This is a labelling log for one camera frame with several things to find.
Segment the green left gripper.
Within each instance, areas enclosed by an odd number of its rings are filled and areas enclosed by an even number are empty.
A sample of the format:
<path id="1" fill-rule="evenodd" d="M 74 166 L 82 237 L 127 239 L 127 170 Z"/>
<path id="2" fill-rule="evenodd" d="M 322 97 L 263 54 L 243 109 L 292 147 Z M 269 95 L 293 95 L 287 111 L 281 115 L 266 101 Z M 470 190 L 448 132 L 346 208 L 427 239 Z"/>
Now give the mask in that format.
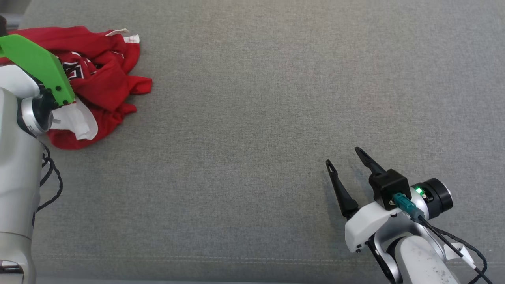
<path id="1" fill-rule="evenodd" d="M 74 102 L 60 60 L 48 50 L 19 35 L 1 37 L 1 90 L 11 92 L 17 104 L 20 126 L 31 135 L 46 133 L 52 126 L 52 112 Z"/>

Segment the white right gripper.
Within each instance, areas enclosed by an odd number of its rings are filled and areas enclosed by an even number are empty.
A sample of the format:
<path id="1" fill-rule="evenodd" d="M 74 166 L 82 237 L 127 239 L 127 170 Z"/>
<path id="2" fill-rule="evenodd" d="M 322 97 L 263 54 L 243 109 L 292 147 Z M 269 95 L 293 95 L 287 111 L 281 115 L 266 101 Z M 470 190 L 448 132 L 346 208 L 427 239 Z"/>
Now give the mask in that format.
<path id="1" fill-rule="evenodd" d="M 372 176 L 386 173 L 386 170 L 362 148 L 355 147 L 355 152 L 364 166 L 371 171 Z M 416 235 L 426 239 L 438 253 L 441 253 L 442 248 L 437 244 L 430 230 L 412 221 L 409 215 L 399 208 L 387 211 L 379 203 L 372 202 L 359 209 L 357 201 L 350 196 L 342 184 L 339 173 L 330 160 L 326 160 L 326 167 L 341 214 L 349 219 L 346 223 L 346 245 L 350 252 L 355 252 L 370 237 L 374 237 L 375 242 L 381 246 L 390 239 Z M 411 201 L 424 212 L 427 220 L 434 219 L 453 208 L 451 191 L 436 178 L 418 182 L 409 189 Z"/>

